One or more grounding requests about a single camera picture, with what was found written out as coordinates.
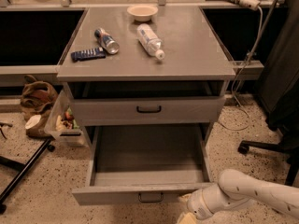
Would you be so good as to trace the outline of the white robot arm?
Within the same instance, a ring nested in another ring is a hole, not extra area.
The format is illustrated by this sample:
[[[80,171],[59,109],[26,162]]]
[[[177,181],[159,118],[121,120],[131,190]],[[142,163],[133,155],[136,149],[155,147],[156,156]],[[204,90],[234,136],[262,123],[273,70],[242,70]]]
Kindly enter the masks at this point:
[[[255,201],[299,218],[299,188],[266,182],[235,169],[222,171],[217,183],[182,195],[179,200],[187,210],[178,224],[187,224],[188,219],[197,224],[217,212],[244,209]]]

